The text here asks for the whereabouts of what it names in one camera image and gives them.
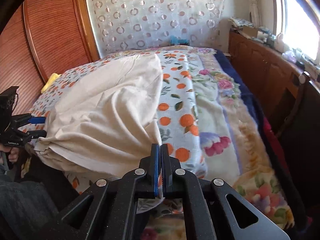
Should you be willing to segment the person's left hand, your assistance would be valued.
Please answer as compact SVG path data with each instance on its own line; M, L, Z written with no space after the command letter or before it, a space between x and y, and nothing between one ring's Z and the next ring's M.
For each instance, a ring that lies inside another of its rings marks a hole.
M15 148L15 147L9 147L9 146L4 146L0 144L0 150L1 152L9 153L9 161L11 163L15 163L18 160L19 153L20 153L20 148Z

